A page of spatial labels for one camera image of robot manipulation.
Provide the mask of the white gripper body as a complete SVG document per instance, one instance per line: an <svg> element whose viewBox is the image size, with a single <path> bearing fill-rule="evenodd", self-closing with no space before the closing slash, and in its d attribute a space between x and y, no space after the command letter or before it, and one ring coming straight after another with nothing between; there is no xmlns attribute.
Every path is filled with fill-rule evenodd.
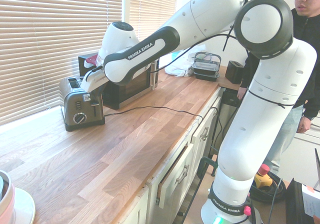
<svg viewBox="0 0 320 224"><path fill-rule="evenodd" d="M91 70L83 77L80 87L87 93L90 93L107 82L108 78L103 70L96 70L95 72Z"/></svg>

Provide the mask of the person's left hand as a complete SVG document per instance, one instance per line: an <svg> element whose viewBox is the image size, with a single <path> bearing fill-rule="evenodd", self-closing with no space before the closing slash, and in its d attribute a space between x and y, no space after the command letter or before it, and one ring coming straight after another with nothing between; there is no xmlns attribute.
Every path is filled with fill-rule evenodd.
<svg viewBox="0 0 320 224"><path fill-rule="evenodd" d="M305 133L306 131L308 131L310 129L311 123L312 123L312 121L309 118L303 116L299 121L298 128L297 128L296 132L299 134Z"/></svg>

